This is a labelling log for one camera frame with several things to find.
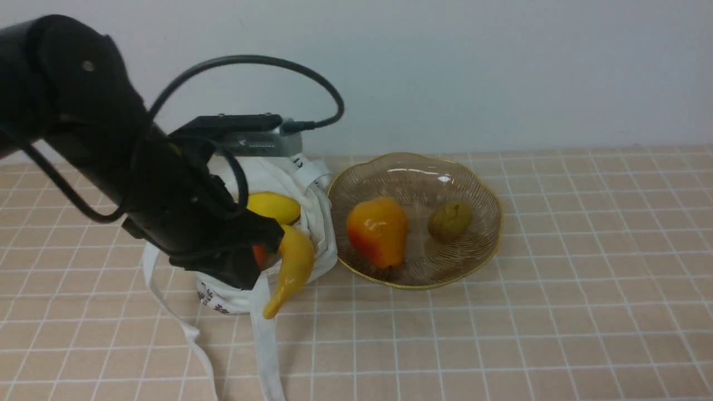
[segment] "glass bowl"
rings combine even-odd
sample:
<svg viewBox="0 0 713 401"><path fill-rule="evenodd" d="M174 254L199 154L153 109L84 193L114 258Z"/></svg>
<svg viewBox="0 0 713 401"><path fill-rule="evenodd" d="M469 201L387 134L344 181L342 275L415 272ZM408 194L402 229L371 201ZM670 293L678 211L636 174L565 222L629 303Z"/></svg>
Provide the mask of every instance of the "glass bowl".
<svg viewBox="0 0 713 401"><path fill-rule="evenodd" d="M485 265L497 252L503 229L498 197L467 167L413 153L389 153L348 168L328 191L339 260L356 274L396 288L430 289L457 281ZM404 263L378 269L352 247L347 216L357 203L379 196L398 201L409 218ZM431 239L428 221L445 202L470 205L473 221L454 242Z"/></svg>

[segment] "yellow banana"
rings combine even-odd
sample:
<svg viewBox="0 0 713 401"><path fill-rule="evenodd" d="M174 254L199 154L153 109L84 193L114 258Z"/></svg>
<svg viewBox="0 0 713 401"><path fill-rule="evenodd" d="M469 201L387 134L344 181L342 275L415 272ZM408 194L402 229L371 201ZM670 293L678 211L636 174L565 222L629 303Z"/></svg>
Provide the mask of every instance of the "yellow banana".
<svg viewBox="0 0 713 401"><path fill-rule="evenodd" d="M299 219L299 203L289 196L274 192L256 192L247 198L247 209L280 224L293 224Z"/></svg>
<svg viewBox="0 0 713 401"><path fill-rule="evenodd" d="M265 319L274 318L282 305L302 290L314 267L314 246L311 240L291 225L281 226L284 230L279 244L282 266L277 276L277 289L262 311Z"/></svg>

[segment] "white grout line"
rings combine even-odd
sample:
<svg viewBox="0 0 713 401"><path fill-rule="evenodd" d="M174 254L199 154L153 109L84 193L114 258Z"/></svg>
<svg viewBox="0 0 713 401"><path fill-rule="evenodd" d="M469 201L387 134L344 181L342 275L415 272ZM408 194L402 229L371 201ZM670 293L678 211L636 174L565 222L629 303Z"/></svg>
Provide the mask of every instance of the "white grout line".
<svg viewBox="0 0 713 401"><path fill-rule="evenodd" d="M501 163L501 165L502 165L502 167L503 167L503 170L505 170L505 163L503 162L503 157L502 157L502 155L501 155L501 157L500 157L500 163ZM505 180L505 182L506 182L506 185L508 186L508 192L512 195L512 190L511 190L511 188L510 188L510 183L508 182L507 179ZM513 203L513 207L515 208L515 214L517 215L518 222L520 223L520 226L522 226L522 222L520 222L520 215L518 215L518 206ZM532 255L532 250L530 249L530 243L529 243L528 241L526 241L526 242L525 242L525 245L526 245L527 248L528 248L528 253L529 253L530 255ZM499 268L499 267L500 267L500 266L498 266L498 275L501 275L501 274L500 274L500 268ZM506 302L507 302L508 309L510 310L510 319L513 321L513 330L515 331L515 341L516 341L517 344L518 344L518 352L520 353L520 363L522 363L522 364L523 364L523 367L525 367L525 366L527 366L527 362L525 361L525 353L523 352L523 346L522 346L522 344L520 343L520 333L519 333L519 330L518 330L518 326L515 324L515 315L513 314L513 309L510 308L510 307L512 307L513 304L510 302L510 296L508 295L508 290L507 290L507 288L505 287L505 283L504 283L504 282L502 283L502 286L503 286L503 294L505 294L505 300L506 300ZM530 399L534 400L534 399L535 399L535 392L533 391L532 381L530 380L530 375L528 374L527 371L525 371L525 378L526 378L526 380L527 380L527 382L528 382L528 389L530 390Z"/></svg>

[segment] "black robotic arm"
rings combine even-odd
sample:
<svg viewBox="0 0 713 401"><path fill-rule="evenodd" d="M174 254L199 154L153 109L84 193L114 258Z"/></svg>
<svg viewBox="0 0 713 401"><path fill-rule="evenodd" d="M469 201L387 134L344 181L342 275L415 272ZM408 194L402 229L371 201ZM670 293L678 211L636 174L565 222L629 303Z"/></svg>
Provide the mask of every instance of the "black robotic arm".
<svg viewBox="0 0 713 401"><path fill-rule="evenodd" d="M200 64L174 81L147 111L108 36L66 16L46 16L0 29L0 158L25 151L88 217L108 223L126 213L123 227L167 253L172 265L250 289L260 274L252 245L275 252L283 232L275 220L245 209L247 181L237 161L220 145L230 130L222 127L209 139L167 136L153 123L158 109L182 82L206 69L236 64L232 61L239 57L238 62L312 74L308 77L337 101L334 117L319 123L286 121L281 128L284 135L329 125L342 116L342 99L326 79L297 64L261 56ZM250 116L248 121L253 126L267 122L267 128L275 130L270 123L274 119ZM244 126L246 119L240 121ZM40 138L119 205L118 210L111 215L91 210L31 146ZM238 182L238 203L207 169L214 153L229 156Z"/></svg>

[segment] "fake fruit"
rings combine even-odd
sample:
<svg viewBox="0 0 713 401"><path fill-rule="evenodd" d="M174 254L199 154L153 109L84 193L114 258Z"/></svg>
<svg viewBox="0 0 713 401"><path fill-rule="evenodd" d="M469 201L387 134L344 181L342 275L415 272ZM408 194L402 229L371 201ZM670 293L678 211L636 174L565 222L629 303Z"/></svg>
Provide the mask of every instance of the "fake fruit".
<svg viewBox="0 0 713 401"><path fill-rule="evenodd" d="M247 209L280 224L293 224L299 219L299 203L289 196L274 192L256 192L247 197Z"/></svg>
<svg viewBox="0 0 713 401"><path fill-rule="evenodd" d="M436 242L447 244L461 236L471 224L473 212L462 200L451 200L436 209L429 218L429 234Z"/></svg>
<svg viewBox="0 0 713 401"><path fill-rule="evenodd" d="M380 269L404 261L409 219L393 198L381 196L354 206L347 217L347 237L354 249Z"/></svg>
<svg viewBox="0 0 713 401"><path fill-rule="evenodd" d="M279 244L282 265L277 276L277 289L262 311L265 319L274 318L282 305L302 290L314 267L312 241L291 225L281 224L281 226L284 230L282 242Z"/></svg>

